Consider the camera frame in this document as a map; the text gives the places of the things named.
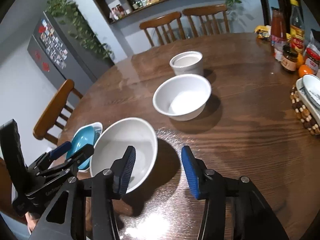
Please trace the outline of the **person's hand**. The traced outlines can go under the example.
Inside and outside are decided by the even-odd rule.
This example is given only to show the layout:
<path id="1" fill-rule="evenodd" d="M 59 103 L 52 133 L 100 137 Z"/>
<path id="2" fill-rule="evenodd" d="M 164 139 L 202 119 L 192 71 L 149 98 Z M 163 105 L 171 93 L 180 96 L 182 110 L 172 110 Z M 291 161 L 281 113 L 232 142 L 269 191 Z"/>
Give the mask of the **person's hand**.
<path id="1" fill-rule="evenodd" d="M 27 221 L 28 230 L 30 233 L 32 233 L 39 219 L 34 218 L 29 212 L 25 214 L 25 218 Z"/>

